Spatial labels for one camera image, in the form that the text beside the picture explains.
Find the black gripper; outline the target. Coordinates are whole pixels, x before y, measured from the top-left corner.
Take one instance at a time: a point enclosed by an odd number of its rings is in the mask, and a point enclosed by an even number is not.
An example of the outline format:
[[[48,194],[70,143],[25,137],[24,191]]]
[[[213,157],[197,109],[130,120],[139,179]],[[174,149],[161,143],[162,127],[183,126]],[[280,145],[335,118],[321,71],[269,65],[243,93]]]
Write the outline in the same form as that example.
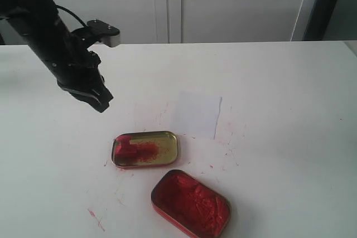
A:
[[[52,72],[58,86],[75,99],[89,104],[102,113],[109,108],[113,95],[104,85],[98,66],[99,56],[93,51],[84,51],[77,58],[58,50],[46,51],[46,67]]]

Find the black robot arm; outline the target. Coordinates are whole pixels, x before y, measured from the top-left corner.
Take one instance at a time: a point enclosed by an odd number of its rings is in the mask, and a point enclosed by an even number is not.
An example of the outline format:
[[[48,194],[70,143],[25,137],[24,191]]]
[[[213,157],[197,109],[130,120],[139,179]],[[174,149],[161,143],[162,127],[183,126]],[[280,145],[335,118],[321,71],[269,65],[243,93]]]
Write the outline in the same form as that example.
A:
[[[101,20],[69,31],[53,0],[1,0],[1,19],[24,39],[55,77],[58,86],[102,113],[113,95],[104,85],[100,57],[89,47],[101,42],[118,46],[120,30]]]

